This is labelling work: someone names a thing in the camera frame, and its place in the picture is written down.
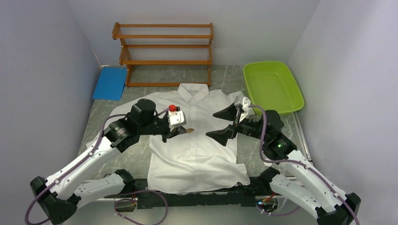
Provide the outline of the yellow brooch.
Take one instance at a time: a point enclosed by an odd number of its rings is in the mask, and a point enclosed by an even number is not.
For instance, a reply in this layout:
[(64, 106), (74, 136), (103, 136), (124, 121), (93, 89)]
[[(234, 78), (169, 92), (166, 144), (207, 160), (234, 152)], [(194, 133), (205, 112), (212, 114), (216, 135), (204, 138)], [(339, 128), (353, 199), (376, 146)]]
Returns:
[(188, 128), (188, 129), (185, 130), (185, 132), (186, 133), (192, 133), (192, 132), (194, 132), (194, 129), (193, 128)]

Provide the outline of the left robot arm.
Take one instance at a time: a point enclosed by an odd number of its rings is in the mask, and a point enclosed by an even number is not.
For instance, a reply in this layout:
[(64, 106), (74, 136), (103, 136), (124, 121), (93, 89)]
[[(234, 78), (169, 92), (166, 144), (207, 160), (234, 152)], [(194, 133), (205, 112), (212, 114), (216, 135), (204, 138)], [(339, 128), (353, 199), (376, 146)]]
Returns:
[(79, 208), (102, 197), (131, 197), (137, 192), (135, 179), (125, 169), (100, 180), (87, 178), (99, 166), (138, 143), (141, 136), (160, 135), (166, 142), (185, 134), (185, 124), (186, 117), (180, 107), (170, 105), (158, 112), (153, 101), (139, 100), (129, 112), (109, 116), (94, 145), (67, 166), (47, 178), (34, 178), (30, 183), (34, 203), (40, 205), (49, 222), (59, 225)]

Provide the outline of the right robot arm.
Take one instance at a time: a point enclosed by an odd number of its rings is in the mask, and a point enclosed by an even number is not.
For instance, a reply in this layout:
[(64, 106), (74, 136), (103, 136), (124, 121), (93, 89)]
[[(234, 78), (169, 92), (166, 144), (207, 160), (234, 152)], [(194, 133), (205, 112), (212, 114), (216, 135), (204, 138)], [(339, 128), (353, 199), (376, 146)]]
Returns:
[[(247, 118), (252, 108), (261, 111), (258, 121)], [(361, 204), (355, 193), (346, 193), (322, 175), (282, 133), (284, 123), (275, 110), (248, 104), (231, 104), (215, 112), (213, 117), (231, 121), (225, 129), (206, 135), (223, 146), (237, 134), (259, 140), (259, 154), (263, 162), (276, 164), (293, 175), (300, 183), (291, 183), (281, 171), (268, 168), (256, 179), (259, 191), (265, 195), (280, 194), (311, 214), (319, 225), (360, 224), (357, 213)]]

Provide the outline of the white shirt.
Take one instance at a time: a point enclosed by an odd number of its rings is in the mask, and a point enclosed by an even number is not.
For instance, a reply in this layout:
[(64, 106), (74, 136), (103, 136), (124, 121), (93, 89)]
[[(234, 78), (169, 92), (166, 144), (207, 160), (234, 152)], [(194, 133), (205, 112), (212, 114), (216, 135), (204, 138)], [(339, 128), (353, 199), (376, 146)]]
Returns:
[(154, 92), (146, 96), (158, 111), (169, 105), (181, 108), (192, 133), (177, 135), (167, 142), (149, 137), (152, 156), (148, 187), (169, 194), (213, 191), (250, 183), (246, 166), (237, 162), (237, 141), (222, 146), (207, 132), (226, 128), (230, 122), (213, 114), (234, 103), (241, 91), (224, 94), (205, 84), (183, 83), (177, 90)]

